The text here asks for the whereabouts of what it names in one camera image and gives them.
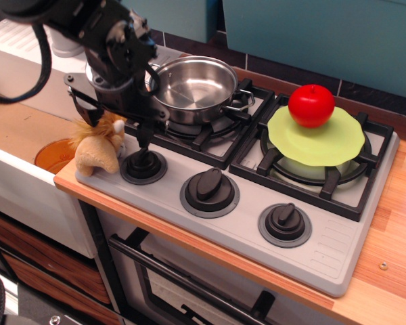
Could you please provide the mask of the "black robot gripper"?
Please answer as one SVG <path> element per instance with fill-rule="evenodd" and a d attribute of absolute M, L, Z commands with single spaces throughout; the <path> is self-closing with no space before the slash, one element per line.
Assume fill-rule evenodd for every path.
<path fill-rule="evenodd" d="M 109 82 L 87 64 L 84 72 L 67 74 L 64 82 L 77 112 L 89 126 L 96 127 L 106 111 L 140 122 L 136 132 L 138 156 L 148 151 L 152 141 L 151 123 L 165 123 L 169 118 L 168 110 L 145 87 L 138 88 L 132 77 Z"/>

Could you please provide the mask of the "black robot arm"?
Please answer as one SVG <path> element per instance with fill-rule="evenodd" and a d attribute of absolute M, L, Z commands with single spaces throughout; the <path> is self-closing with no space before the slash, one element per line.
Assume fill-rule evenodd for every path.
<path fill-rule="evenodd" d="M 139 123 L 139 160 L 149 156 L 154 126 L 169 118 L 166 108 L 153 99 L 145 75 L 158 82 L 149 62 L 156 57 L 156 44 L 147 21 L 119 1 L 0 1 L 0 14 L 14 22 L 29 24 L 41 52 L 41 73 L 35 85 L 17 97 L 0 96 L 0 104 L 13 104 L 38 94 L 46 85 L 52 67 L 48 26 L 83 46 L 93 76 L 84 83 L 66 77 L 74 105 L 84 121 L 96 126 L 105 111 Z"/>

